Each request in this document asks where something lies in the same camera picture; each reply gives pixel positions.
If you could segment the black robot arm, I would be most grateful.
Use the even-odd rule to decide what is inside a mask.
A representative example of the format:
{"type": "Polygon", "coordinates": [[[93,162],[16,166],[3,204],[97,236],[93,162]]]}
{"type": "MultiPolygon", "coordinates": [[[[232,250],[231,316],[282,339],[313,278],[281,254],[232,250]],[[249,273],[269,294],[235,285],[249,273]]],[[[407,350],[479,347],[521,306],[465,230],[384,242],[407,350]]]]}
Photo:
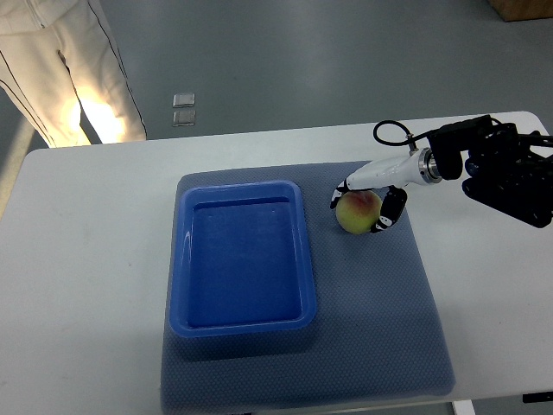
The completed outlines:
{"type": "Polygon", "coordinates": [[[552,157],[532,150],[550,148],[551,136],[484,115],[444,125],[428,141],[442,179],[468,174],[467,197],[536,228],[551,224],[552,157]]]}

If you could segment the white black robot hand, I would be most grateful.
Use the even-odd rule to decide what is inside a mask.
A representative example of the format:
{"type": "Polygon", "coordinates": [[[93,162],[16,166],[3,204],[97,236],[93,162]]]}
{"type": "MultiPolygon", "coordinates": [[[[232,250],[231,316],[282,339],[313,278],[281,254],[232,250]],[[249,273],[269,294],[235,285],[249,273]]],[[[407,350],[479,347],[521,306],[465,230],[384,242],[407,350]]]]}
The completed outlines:
{"type": "Polygon", "coordinates": [[[370,190],[382,200],[380,216],[369,233],[382,232],[397,223],[407,202],[405,187],[437,184],[442,180],[428,148],[413,150],[408,156],[371,161],[350,174],[334,190],[330,207],[335,212],[346,193],[370,190]]]}

